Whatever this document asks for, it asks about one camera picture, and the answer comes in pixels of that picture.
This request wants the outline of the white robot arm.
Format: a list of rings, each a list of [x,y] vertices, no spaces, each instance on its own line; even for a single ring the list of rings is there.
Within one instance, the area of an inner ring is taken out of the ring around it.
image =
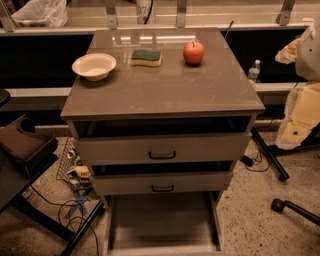
[[[320,19],[304,18],[309,22],[302,35],[279,51],[275,60],[279,63],[295,63],[298,76],[308,81],[320,81]]]

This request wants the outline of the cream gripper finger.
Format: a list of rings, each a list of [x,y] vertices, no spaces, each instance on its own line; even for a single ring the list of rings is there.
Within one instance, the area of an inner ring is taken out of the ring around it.
[[[276,54],[275,60],[283,64],[290,64],[292,62],[295,62],[299,43],[299,38],[291,41],[288,45],[286,45],[282,50],[280,50]]]

